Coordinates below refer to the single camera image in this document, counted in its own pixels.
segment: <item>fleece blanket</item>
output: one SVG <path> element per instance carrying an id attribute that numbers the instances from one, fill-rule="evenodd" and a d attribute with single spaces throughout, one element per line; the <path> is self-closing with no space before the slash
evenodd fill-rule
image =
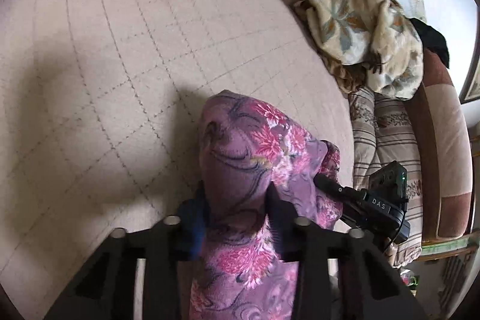
<path id="1" fill-rule="evenodd" d="M 393 99 L 414 95 L 422 42 L 396 0 L 308 0 L 295 8 L 342 91 L 367 86 Z"/>
<path id="2" fill-rule="evenodd" d="M 342 205 L 318 191 L 313 176 L 337 180 L 338 148 L 272 105 L 229 91 L 206 103 L 200 148 L 211 220 L 190 319 L 289 319 L 298 265 L 282 263 L 274 251 L 266 188 L 273 181 L 299 215 L 332 229 Z"/>

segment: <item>metal screw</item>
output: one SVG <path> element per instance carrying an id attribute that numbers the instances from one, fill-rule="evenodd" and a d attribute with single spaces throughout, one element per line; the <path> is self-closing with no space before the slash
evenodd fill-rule
<path id="1" fill-rule="evenodd" d="M 354 239 L 361 239 L 365 236 L 365 233 L 359 228 L 353 228 L 349 230 L 349 235 Z"/>
<path id="2" fill-rule="evenodd" d="M 297 217 L 294 222 L 297 226 L 309 226 L 311 221 L 306 217 Z"/>
<path id="3" fill-rule="evenodd" d="M 167 226 L 176 226 L 180 224 L 180 221 L 180 217 L 175 215 L 167 216 L 163 219 L 163 223 Z"/>
<path id="4" fill-rule="evenodd" d="M 121 239 L 124 238 L 126 234 L 127 230 L 125 228 L 115 228 L 110 232 L 110 237 L 114 239 Z"/>

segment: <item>sofa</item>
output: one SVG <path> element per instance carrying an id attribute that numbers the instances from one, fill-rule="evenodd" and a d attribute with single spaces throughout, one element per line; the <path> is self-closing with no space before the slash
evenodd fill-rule
<path id="1" fill-rule="evenodd" d="M 25 319 L 113 228 L 191 197 L 201 109 L 225 88 L 337 145 L 353 184 L 347 97 L 291 1 L 0 0 L 0 283 Z"/>

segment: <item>black cloth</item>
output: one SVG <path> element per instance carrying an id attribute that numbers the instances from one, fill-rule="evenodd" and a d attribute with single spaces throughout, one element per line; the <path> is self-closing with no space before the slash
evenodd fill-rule
<path id="1" fill-rule="evenodd" d="M 448 68 L 450 56 L 448 55 L 447 42 L 445 37 L 431 26 L 416 18 L 410 18 L 410 22 L 417 31 L 422 41 L 423 47 L 436 53 L 443 65 Z"/>

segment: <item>beige floral blanket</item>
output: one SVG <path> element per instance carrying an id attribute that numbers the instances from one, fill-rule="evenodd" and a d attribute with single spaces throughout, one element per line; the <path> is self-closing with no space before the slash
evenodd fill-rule
<path id="1" fill-rule="evenodd" d="M 410 99 L 423 77 L 422 42 L 395 0 L 308 0 L 295 4 L 342 91 L 367 86 Z"/>

